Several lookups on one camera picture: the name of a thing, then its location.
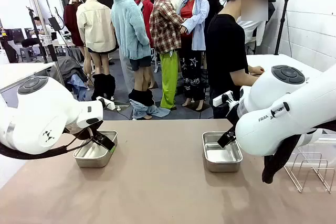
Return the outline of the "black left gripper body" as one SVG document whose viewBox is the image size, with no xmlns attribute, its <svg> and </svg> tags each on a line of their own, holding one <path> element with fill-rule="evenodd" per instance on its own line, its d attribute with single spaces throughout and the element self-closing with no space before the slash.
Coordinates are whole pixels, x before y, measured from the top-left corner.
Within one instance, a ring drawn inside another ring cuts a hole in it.
<svg viewBox="0 0 336 224">
<path fill-rule="evenodd" d="M 90 133 L 92 133 L 93 136 L 96 136 L 98 133 L 98 128 L 101 126 L 103 121 L 99 121 L 97 123 L 94 123 L 84 129 L 78 127 L 75 123 L 69 124 L 64 128 L 64 133 L 73 135 L 79 140 L 86 140 L 90 138 Z"/>
</svg>

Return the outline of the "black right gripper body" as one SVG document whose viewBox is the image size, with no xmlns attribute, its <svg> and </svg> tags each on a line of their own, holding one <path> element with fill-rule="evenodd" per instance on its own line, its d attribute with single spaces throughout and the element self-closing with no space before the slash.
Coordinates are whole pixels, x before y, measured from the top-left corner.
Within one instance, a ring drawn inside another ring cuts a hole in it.
<svg viewBox="0 0 336 224">
<path fill-rule="evenodd" d="M 234 100 L 229 100 L 226 102 L 226 105 L 227 105 L 226 119 L 228 119 L 230 123 L 232 124 L 232 128 L 230 130 L 234 130 L 239 120 L 239 116 L 237 114 L 239 102 L 234 101 Z"/>
</svg>

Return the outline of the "person's right hand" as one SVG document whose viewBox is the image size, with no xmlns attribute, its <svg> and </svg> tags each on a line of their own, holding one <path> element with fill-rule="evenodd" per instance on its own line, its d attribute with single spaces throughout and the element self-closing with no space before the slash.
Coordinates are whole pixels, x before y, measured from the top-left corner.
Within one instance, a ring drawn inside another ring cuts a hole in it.
<svg viewBox="0 0 336 224">
<path fill-rule="evenodd" d="M 261 66 L 256 67 L 248 66 L 248 71 L 251 75 L 261 75 L 265 72 L 264 68 Z"/>
</svg>

